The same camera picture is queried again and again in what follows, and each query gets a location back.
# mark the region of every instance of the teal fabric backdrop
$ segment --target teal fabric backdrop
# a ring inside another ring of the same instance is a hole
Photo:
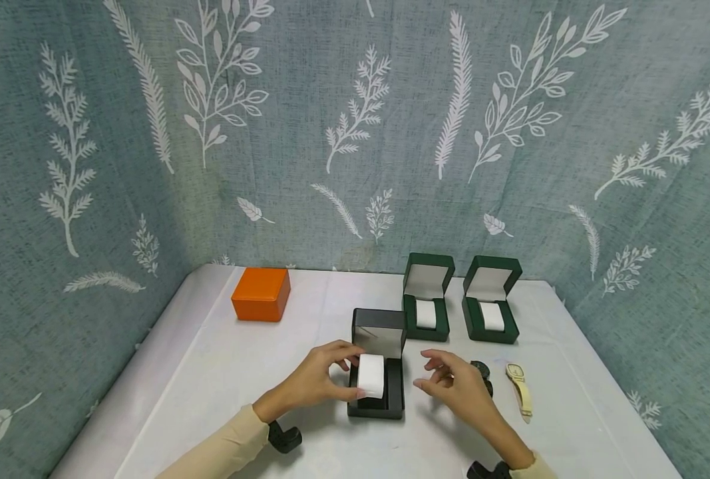
[[[710,0],[0,0],[0,478],[207,261],[547,279],[710,478]]]

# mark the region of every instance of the sleeve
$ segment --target sleeve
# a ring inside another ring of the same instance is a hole
[[[269,426],[245,405],[217,432],[158,475],[158,479],[223,479],[251,462],[267,444]]]
[[[536,456],[536,462],[527,469],[511,470],[512,479],[557,479],[550,467],[545,463],[541,454],[533,452]]]

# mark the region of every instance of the cream watch strap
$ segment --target cream watch strap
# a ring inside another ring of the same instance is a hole
[[[506,375],[512,380],[517,388],[517,399],[520,402],[520,414],[526,423],[530,423],[530,418],[533,415],[533,407],[530,400],[530,390],[525,383],[525,372],[522,367],[516,363],[506,365]]]

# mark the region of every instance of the watch box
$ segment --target watch box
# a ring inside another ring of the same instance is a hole
[[[469,339],[503,344],[516,341],[520,330],[506,297],[521,274],[520,262],[515,258],[475,256],[472,259],[464,278],[461,301]],[[494,327],[495,323],[500,323],[501,328]]]
[[[240,321],[269,321],[283,317],[291,293],[286,269],[247,267],[232,293],[232,305]]]
[[[405,410],[402,351],[405,317],[402,311],[355,308],[351,342],[368,354],[384,356],[384,395],[347,404],[347,415],[359,418],[402,419]],[[358,367],[349,369],[349,387],[357,387]]]
[[[452,257],[445,254],[409,254],[403,278],[402,301],[408,338],[441,343],[448,339],[450,327],[445,291],[455,271]],[[429,321],[435,319],[435,327],[426,324],[426,316],[429,316]]]

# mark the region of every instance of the left hand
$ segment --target left hand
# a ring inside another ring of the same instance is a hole
[[[254,403],[254,412],[264,423],[271,423],[291,409],[319,404],[324,400],[355,400],[365,397],[357,388],[345,388],[331,381],[328,370],[336,363],[349,371],[346,360],[358,366],[358,356],[363,348],[343,340],[314,347],[299,367],[284,382],[264,393]]]

